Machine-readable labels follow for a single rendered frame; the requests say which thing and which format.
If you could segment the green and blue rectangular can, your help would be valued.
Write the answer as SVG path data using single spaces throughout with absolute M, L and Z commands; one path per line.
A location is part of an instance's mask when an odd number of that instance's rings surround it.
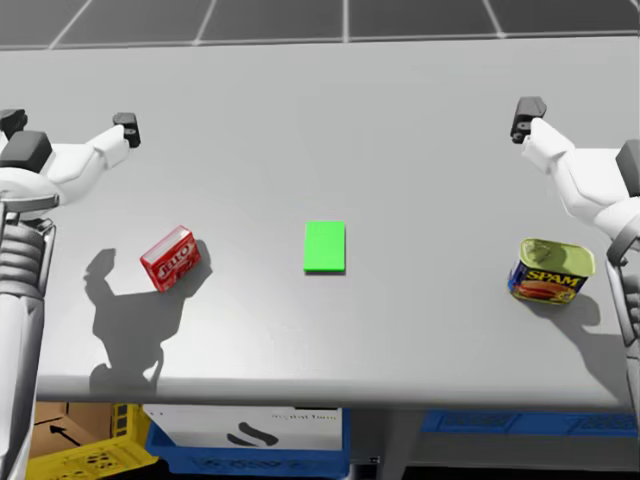
M 520 300 L 566 305 L 595 274 L 595 257 L 582 246 L 525 238 L 508 279 L 508 290 Z

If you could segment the blue box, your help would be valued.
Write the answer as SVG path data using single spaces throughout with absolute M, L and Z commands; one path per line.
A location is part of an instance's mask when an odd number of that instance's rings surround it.
M 336 450 L 183 447 L 156 424 L 150 425 L 146 449 L 174 474 L 344 480 L 350 470 L 351 412 L 342 412 L 342 444 Z
M 422 432 L 546 436 L 635 437 L 630 414 L 513 411 L 428 411 Z

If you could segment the green pad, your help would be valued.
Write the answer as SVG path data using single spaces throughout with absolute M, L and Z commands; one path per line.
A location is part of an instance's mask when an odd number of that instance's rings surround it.
M 341 221 L 305 224 L 305 273 L 343 273 L 346 270 L 346 225 Z

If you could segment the white box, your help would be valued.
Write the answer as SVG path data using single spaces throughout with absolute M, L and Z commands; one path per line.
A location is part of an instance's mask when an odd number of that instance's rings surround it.
M 342 448 L 343 411 L 339 408 L 145 404 L 143 410 L 182 447 Z

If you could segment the yellow box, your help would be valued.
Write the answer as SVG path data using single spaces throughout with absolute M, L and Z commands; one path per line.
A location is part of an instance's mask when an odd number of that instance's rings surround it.
M 157 461 L 145 447 L 151 420 L 138 404 L 111 404 L 111 438 L 31 458 L 26 480 L 100 480 Z

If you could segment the brown box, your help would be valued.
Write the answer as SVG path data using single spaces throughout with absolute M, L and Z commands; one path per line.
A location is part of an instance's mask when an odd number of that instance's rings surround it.
M 110 403 L 37 402 L 31 458 L 111 438 Z

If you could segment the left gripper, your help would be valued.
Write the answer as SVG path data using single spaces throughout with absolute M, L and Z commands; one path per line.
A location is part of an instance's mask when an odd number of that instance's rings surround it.
M 52 144 L 43 132 L 23 131 L 24 109 L 0 110 L 0 194 L 35 198 L 56 194 L 62 205 L 92 190 L 102 174 L 141 144 L 137 117 L 118 112 L 113 126 L 86 144 Z

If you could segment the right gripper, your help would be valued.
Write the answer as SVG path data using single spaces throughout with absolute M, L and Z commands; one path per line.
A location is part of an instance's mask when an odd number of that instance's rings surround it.
M 578 148 L 544 120 L 547 105 L 539 96 L 516 104 L 511 141 L 524 158 L 554 180 L 567 213 L 613 240 L 640 214 L 640 195 L 626 182 L 623 148 Z

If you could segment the red carton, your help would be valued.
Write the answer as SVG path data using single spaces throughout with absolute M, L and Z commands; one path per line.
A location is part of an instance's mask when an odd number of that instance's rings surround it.
M 166 292 L 200 259 L 192 231 L 179 225 L 145 252 L 140 262 L 156 290 Z

